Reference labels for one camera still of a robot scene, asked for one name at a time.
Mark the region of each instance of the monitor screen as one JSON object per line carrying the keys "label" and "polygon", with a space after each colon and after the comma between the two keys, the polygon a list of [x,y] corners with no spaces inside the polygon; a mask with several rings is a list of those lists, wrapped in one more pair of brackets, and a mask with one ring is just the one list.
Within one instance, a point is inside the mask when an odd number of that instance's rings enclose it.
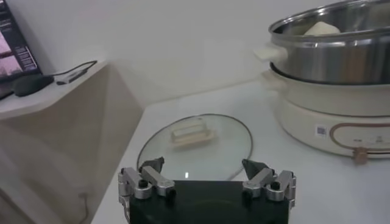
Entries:
{"label": "monitor screen", "polygon": [[0,0],[0,80],[23,74],[39,74],[37,62],[7,4]]}

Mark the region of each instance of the power cord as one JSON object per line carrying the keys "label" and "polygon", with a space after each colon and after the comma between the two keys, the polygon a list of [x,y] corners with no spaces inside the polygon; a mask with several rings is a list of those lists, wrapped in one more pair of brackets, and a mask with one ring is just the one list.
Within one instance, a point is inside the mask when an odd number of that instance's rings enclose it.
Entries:
{"label": "power cord", "polygon": [[81,67],[83,67],[83,66],[85,66],[85,65],[89,65],[88,67],[86,67],[85,69],[83,69],[83,70],[89,70],[90,68],[92,68],[92,66],[94,66],[94,65],[96,65],[96,63],[97,63],[98,61],[88,61],[88,62],[85,62],[85,63],[82,63],[81,65],[78,65],[78,66],[76,66],[76,67],[74,67],[74,68],[72,68],[72,69],[70,69],[70,70],[68,70],[68,71],[65,71],[65,72],[61,72],[61,73],[57,73],[57,74],[49,74],[49,75],[47,75],[47,76],[58,76],[58,75],[65,75],[65,74],[67,74],[67,73],[70,73],[70,72],[73,72],[74,70],[76,70],[76,69],[78,69],[78,68],[81,68]]}
{"label": "power cord", "polygon": [[81,193],[79,195],[79,197],[84,199],[85,215],[84,215],[84,218],[82,220],[80,220],[78,224],[83,224],[83,222],[85,222],[87,220],[88,216],[90,215],[90,211],[88,210],[88,203],[87,203],[88,195],[87,195],[87,193]]}

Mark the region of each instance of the white wall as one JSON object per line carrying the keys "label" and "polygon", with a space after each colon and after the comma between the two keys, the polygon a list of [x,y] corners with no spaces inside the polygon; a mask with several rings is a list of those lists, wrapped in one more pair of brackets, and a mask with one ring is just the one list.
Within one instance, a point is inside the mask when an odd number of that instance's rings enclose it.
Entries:
{"label": "white wall", "polygon": [[45,72],[111,60],[142,106],[255,78],[274,21],[337,0],[8,0]]}

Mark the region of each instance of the glass lid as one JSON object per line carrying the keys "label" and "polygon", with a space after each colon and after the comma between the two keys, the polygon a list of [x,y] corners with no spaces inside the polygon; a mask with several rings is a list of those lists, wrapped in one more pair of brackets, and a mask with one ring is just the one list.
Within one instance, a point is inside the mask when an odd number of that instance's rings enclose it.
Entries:
{"label": "glass lid", "polygon": [[137,168],[144,161],[164,157],[161,174],[171,180],[231,180],[252,154],[249,129],[221,114],[186,117],[162,128],[144,145]]}

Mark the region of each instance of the qr code label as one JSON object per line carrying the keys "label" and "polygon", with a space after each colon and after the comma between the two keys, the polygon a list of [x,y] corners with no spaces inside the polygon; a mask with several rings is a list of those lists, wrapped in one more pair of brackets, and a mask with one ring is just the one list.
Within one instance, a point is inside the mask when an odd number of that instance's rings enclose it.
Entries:
{"label": "qr code label", "polygon": [[323,125],[316,125],[316,136],[326,138],[328,136],[328,129]]}

